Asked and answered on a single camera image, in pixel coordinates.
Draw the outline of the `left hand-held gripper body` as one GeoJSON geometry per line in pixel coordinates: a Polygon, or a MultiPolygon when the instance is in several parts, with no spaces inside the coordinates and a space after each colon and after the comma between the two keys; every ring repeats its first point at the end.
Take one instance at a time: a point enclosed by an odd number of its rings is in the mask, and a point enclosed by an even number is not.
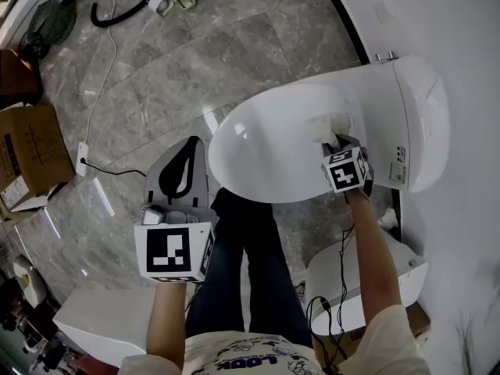
{"type": "MultiPolygon", "coordinates": [[[[160,173],[188,138],[168,148],[148,170],[142,219],[134,227],[140,274],[156,282],[203,282],[213,251],[217,215],[209,208],[205,148],[200,138],[191,190],[182,198],[168,198],[159,188],[160,173]]],[[[187,173],[185,164],[178,191],[184,189],[187,173]]]]}

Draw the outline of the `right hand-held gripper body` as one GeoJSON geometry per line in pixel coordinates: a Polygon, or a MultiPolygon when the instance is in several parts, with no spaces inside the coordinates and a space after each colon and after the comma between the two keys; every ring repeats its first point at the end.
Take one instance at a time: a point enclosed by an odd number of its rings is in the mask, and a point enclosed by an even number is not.
{"type": "Polygon", "coordinates": [[[322,170],[333,191],[343,193],[360,189],[364,194],[373,190],[374,172],[366,167],[358,139],[346,134],[337,135],[338,146],[323,143],[322,170]]]}

